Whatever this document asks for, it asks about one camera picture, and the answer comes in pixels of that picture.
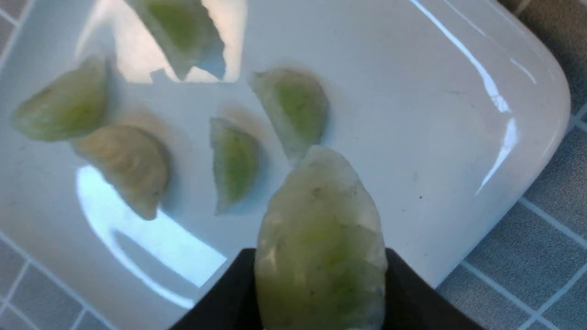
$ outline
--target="green dumpling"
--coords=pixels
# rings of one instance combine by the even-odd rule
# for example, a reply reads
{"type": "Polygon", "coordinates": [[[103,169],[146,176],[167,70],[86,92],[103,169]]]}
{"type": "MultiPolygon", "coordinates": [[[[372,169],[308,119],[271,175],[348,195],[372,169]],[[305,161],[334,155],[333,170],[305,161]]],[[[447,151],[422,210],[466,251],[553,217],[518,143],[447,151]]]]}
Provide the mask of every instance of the green dumpling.
{"type": "Polygon", "coordinates": [[[112,125],[72,141],[74,151],[95,166],[141,218],[153,220],[167,191],[169,163],[164,146],[142,129],[112,125]]]}
{"type": "Polygon", "coordinates": [[[256,73],[250,84],[296,165],[324,133],[329,108],[324,90],[313,77],[289,69],[256,73]]]}
{"type": "Polygon", "coordinates": [[[313,146],[271,197],[259,231],[255,282],[263,326],[379,330],[386,270],[371,196],[344,157],[313,146]]]}
{"type": "Polygon", "coordinates": [[[223,213],[242,200],[257,178],[259,144],[223,118],[210,119],[210,140],[214,151],[216,213],[223,213]]]}
{"type": "Polygon", "coordinates": [[[72,139],[102,124],[106,103],[106,64],[92,56],[22,103],[12,124],[32,140],[72,139]]]}
{"type": "Polygon", "coordinates": [[[224,43],[201,0],[126,0],[161,47],[180,80],[193,66],[219,79],[224,43]]]}

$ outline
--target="gray tile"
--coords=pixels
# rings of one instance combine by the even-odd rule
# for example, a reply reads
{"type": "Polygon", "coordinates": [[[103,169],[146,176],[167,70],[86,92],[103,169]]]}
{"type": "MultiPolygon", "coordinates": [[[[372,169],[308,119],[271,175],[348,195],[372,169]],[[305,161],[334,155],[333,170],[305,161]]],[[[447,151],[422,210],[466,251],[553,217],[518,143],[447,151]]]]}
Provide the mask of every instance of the gray tile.
{"type": "Polygon", "coordinates": [[[41,330],[69,329],[82,306],[38,269],[30,266],[11,301],[41,330]]]}
{"type": "Polygon", "coordinates": [[[548,330],[548,327],[538,321],[532,323],[528,330],[548,330]]]}
{"type": "Polygon", "coordinates": [[[566,136],[526,198],[587,239],[587,133],[566,136]]]}
{"type": "Polygon", "coordinates": [[[499,2],[509,11],[513,12],[518,9],[518,6],[522,0],[499,0],[499,2]]]}
{"type": "Polygon", "coordinates": [[[0,16],[0,54],[10,37],[10,33],[12,32],[14,26],[12,23],[8,22],[4,17],[0,16]]]}
{"type": "Polygon", "coordinates": [[[587,275],[583,275],[542,316],[561,329],[587,329],[587,275]]]}
{"type": "Polygon", "coordinates": [[[21,16],[22,8],[26,5],[26,0],[0,0],[0,8],[9,13],[13,18],[18,19],[21,16]]]}
{"type": "Polygon", "coordinates": [[[6,296],[24,263],[20,254],[0,241],[0,297],[6,296]]]}
{"type": "Polygon", "coordinates": [[[94,315],[86,312],[76,330],[110,330],[104,323],[100,322],[94,315]]]}
{"type": "Polygon", "coordinates": [[[587,102],[587,6],[581,0],[532,0],[519,18],[561,64],[576,113],[587,102]]]}
{"type": "Polygon", "coordinates": [[[462,266],[458,266],[444,280],[438,292],[485,329],[517,329],[529,318],[528,314],[462,266]]]}
{"type": "Polygon", "coordinates": [[[587,262],[587,250],[518,203],[467,261],[538,309],[587,262]]]}
{"type": "Polygon", "coordinates": [[[0,329],[2,330],[33,330],[17,314],[14,314],[9,308],[4,310],[0,316],[0,329]]]}

